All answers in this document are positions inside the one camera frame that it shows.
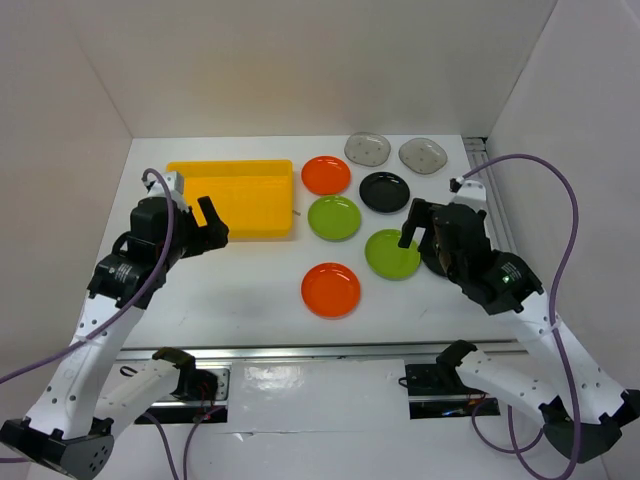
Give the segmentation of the black plate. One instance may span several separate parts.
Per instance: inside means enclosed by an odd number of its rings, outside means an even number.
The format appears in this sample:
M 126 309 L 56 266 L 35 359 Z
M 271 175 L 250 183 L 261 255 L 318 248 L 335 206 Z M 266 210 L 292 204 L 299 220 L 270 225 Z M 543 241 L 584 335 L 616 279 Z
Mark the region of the black plate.
M 410 200 L 410 188 L 406 181 L 391 172 L 374 172 L 359 185 L 359 195 L 371 210 L 391 214 L 402 210 Z
M 421 253 L 422 262 L 434 274 L 447 278 L 450 259 L 437 250 L 425 250 Z

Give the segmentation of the clear grey plate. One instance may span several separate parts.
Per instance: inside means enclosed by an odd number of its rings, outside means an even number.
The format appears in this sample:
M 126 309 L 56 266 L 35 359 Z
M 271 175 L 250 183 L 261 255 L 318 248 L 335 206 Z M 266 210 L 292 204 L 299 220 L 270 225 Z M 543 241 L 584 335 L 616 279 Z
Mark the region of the clear grey plate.
M 368 132 L 352 134 L 344 146 L 344 155 L 349 161 L 366 167 L 383 165 L 390 153 L 391 144 L 385 137 Z
M 405 142 L 398 151 L 400 161 L 419 175 L 432 175 L 448 162 L 445 150 L 428 138 L 413 138 Z

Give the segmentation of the green plate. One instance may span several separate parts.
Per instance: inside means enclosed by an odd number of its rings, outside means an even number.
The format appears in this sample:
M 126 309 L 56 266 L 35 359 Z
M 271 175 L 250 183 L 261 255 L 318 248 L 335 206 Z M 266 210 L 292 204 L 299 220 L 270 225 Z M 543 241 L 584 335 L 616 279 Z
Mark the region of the green plate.
M 318 237 L 343 241 L 357 233 L 362 216 L 352 200 L 341 195 L 328 195 L 313 202 L 307 212 L 307 221 Z
M 401 231 L 383 229 L 373 233 L 367 240 L 364 255 L 369 267 L 388 280 L 404 280 L 419 268 L 421 256 L 415 241 L 401 248 Z

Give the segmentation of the orange plate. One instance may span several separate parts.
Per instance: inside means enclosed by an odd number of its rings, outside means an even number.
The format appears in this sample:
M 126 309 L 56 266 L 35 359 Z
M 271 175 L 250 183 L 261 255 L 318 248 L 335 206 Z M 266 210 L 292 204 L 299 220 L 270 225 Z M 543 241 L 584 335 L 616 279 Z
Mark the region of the orange plate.
M 340 194 L 351 182 L 349 167 L 334 156 L 317 156 L 308 160 L 300 176 L 307 190 L 320 196 Z
M 359 304 L 361 284 L 345 265 L 326 262 L 312 267 L 301 282 L 301 297 L 315 315 L 338 319 L 349 315 Z

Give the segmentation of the orange plate front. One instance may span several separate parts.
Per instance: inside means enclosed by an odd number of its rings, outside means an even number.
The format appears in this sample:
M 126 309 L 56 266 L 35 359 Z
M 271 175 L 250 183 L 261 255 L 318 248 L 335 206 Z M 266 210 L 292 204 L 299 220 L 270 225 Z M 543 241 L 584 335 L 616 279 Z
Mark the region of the orange plate front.
M 345 265 L 326 262 L 312 267 L 301 282 L 301 297 L 315 315 L 338 319 L 349 315 L 359 304 L 361 284 Z

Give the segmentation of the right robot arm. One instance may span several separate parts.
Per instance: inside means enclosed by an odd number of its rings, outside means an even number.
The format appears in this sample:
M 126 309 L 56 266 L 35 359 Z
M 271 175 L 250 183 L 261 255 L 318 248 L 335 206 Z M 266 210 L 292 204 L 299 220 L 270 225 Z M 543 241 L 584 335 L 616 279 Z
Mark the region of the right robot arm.
M 608 452 L 623 427 L 638 420 L 639 393 L 607 375 L 561 317 L 549 312 L 550 296 L 524 260 L 491 246 L 485 217 L 464 204 L 415 199 L 399 245 L 408 247 L 416 229 L 423 229 L 419 251 L 470 301 L 498 317 L 549 379 L 527 377 L 458 340 L 436 359 L 438 384 L 448 392 L 482 390 L 510 404 L 540 425 L 565 458 L 586 463 Z

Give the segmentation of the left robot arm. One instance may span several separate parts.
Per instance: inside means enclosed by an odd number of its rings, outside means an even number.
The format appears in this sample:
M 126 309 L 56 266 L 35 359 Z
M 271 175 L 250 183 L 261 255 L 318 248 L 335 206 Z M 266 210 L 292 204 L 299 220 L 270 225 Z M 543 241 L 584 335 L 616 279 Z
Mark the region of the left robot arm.
M 171 267 L 226 246 L 229 229 L 211 199 L 201 197 L 198 204 L 204 225 L 164 197 L 145 198 L 133 209 L 129 231 L 94 270 L 72 351 L 29 411 L 1 427 L 2 445 L 19 460 L 72 479 L 93 479 L 117 437 L 156 401 L 171 396 L 213 404 L 217 376 L 173 347 L 157 350 L 131 379 L 102 391 L 122 345 Z

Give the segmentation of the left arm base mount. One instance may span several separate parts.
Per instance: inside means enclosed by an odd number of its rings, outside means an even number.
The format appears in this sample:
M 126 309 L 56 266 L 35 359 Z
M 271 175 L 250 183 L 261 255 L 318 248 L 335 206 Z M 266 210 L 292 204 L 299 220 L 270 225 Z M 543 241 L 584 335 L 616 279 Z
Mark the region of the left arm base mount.
M 168 395 L 153 403 L 146 411 L 163 425 L 222 424 L 228 420 L 228 396 L 231 371 L 218 367 L 208 369 L 209 374 L 189 390 L 186 397 Z

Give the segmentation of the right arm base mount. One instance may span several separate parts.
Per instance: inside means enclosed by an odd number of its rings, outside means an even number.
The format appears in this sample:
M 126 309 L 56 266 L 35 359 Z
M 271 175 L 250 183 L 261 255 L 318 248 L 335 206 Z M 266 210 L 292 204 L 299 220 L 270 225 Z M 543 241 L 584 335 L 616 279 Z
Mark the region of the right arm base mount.
M 398 384 L 407 392 L 412 420 L 470 417 L 476 408 L 480 416 L 500 414 L 493 397 L 446 380 L 436 364 L 407 364 Z

